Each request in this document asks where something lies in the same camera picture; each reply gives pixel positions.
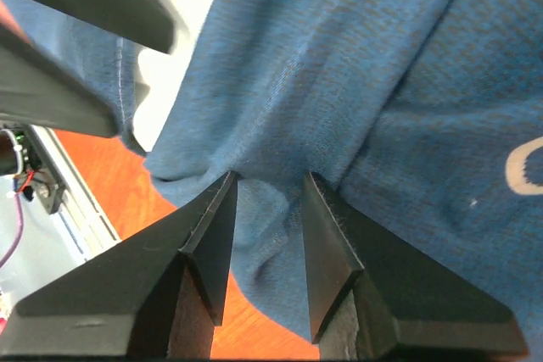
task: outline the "wire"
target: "wire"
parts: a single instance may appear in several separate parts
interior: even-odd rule
[[[14,192],[17,191],[17,179],[14,178]],[[2,256],[0,259],[0,269],[3,268],[3,266],[8,263],[9,258],[14,254],[15,249],[19,246],[20,239],[23,237],[23,230],[25,229],[25,220],[23,217],[23,208],[20,203],[20,195],[15,194],[14,195],[15,200],[15,206],[17,208],[17,232],[15,234],[15,239],[12,242],[11,246],[8,249],[8,252]]]
[[[5,133],[14,145],[15,156],[17,157],[17,174],[23,174],[25,171],[25,161],[23,160],[23,147],[17,142],[17,136],[10,129],[0,129],[0,133]]]
[[[36,175],[36,172],[35,171],[31,171],[30,173],[28,173],[28,176],[26,177],[26,181],[25,181],[25,184],[23,184],[23,186],[18,189],[18,190],[15,190],[17,193],[20,193],[20,192],[23,192],[23,190],[25,188],[27,188],[30,184],[31,184],[31,181],[32,179],[34,178],[34,175]]]

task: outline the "blue garment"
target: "blue garment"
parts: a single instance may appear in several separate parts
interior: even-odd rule
[[[122,105],[129,135],[131,44],[4,1],[35,42]],[[215,0],[145,165],[178,206],[227,170],[243,176],[233,272],[303,337],[299,195],[312,170],[512,308],[529,360],[541,361],[542,10],[543,0]],[[508,165],[525,143],[536,148],[518,187]]]

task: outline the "blue towel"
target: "blue towel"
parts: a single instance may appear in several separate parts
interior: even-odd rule
[[[132,45],[26,0],[29,36],[117,109]],[[146,158],[182,206],[236,170],[232,269],[309,337],[299,196],[354,207],[515,312],[543,360],[543,0],[215,0]]]

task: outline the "red wire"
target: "red wire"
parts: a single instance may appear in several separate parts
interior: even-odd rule
[[[30,185],[32,179],[34,178],[34,175],[36,175],[35,171],[31,171],[30,173],[28,173],[28,177],[26,177],[25,184],[23,184],[23,186],[17,191],[18,194],[20,192],[23,192],[23,190]]]

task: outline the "red object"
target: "red object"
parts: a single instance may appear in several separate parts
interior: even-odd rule
[[[0,335],[2,335],[2,331],[6,327],[6,324],[8,324],[8,320],[0,318]]]

